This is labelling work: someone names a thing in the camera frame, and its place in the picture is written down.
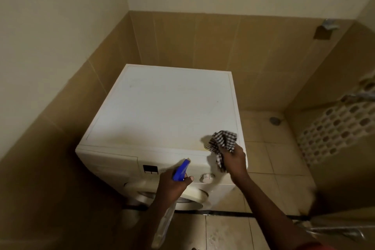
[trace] washing machine top panel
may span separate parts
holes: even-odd
[[[244,145],[230,72],[126,65],[81,144],[206,151],[222,129]]]

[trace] floor drain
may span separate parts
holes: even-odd
[[[273,125],[280,125],[281,120],[277,117],[270,117],[270,123],[273,124]]]

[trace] forearm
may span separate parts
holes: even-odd
[[[271,249],[294,250],[303,244],[317,242],[295,226],[249,176],[239,180],[237,186],[244,194]]]
[[[168,206],[161,201],[154,201],[148,208],[145,216],[147,219],[143,222],[137,237],[134,239],[132,250],[151,249],[157,227],[164,216]]]

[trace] checkered cloth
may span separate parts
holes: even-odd
[[[232,133],[231,131],[219,131],[218,133],[214,133],[212,135],[209,143],[204,147],[216,154],[216,163],[218,164],[218,168],[221,172],[226,172],[227,170],[224,166],[223,154],[220,152],[218,145],[228,149],[230,152],[233,152],[236,140],[236,133]]]

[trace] blue spray nozzle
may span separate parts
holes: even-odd
[[[184,181],[186,169],[190,164],[189,159],[185,159],[184,162],[177,168],[176,173],[173,175],[173,181]]]

